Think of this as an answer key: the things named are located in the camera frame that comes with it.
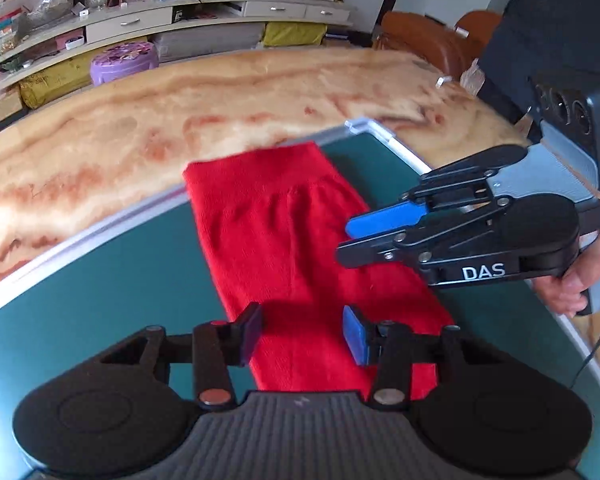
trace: purple stool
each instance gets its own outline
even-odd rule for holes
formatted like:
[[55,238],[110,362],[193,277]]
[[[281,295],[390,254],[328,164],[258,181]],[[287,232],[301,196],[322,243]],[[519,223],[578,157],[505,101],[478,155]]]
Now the purple stool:
[[158,52],[153,43],[124,43],[93,58],[91,80],[94,86],[98,86],[143,70],[157,68],[158,65]]

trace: metal screw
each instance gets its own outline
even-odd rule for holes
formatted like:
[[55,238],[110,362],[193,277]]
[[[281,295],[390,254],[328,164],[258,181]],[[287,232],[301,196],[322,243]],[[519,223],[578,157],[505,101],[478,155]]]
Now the metal screw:
[[202,392],[198,398],[207,406],[219,406],[228,403],[231,400],[231,394],[222,388],[210,388]]
[[393,406],[400,404],[404,400],[404,393],[395,388],[383,388],[374,393],[374,400],[385,406]]
[[436,88],[441,88],[444,83],[449,83],[453,80],[454,80],[453,76],[450,76],[450,75],[445,75],[445,76],[439,77],[438,80],[436,81]]

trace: plastic bag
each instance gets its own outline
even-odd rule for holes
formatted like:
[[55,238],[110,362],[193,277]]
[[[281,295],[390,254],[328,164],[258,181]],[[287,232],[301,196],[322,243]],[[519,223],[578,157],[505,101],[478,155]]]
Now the plastic bag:
[[484,72],[478,66],[478,60],[474,59],[471,66],[460,76],[460,86],[469,94],[477,95],[484,83]]
[[71,13],[73,6],[74,0],[37,0],[33,10],[27,14],[24,26],[27,32],[31,32]]

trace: red cloth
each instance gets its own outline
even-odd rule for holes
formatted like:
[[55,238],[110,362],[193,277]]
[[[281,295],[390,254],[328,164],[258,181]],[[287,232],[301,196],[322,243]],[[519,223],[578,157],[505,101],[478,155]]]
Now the red cloth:
[[[452,323],[424,282],[402,264],[345,269],[335,259],[344,225],[367,210],[315,144],[257,150],[184,172],[200,243],[230,320],[250,301],[264,308],[251,360],[263,390],[361,390],[375,370],[356,366],[342,335],[342,309],[438,334]],[[436,385],[415,365],[411,397]]]

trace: green felt surface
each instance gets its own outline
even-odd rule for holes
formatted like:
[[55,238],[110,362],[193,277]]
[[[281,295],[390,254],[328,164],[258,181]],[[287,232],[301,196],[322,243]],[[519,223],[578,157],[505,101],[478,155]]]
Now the green felt surface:
[[[371,136],[324,151],[371,206],[394,202],[416,183]],[[558,380],[567,381],[580,363],[523,283],[447,290],[440,297],[459,324]],[[143,326],[185,333],[223,317],[188,205],[111,240],[11,301],[0,310],[0,480],[29,471],[11,434],[13,410],[28,391]],[[238,396],[253,388],[248,370],[232,373]],[[190,397],[190,366],[173,368],[171,386]],[[577,389],[595,418],[579,471],[598,480],[600,390],[588,375]]]

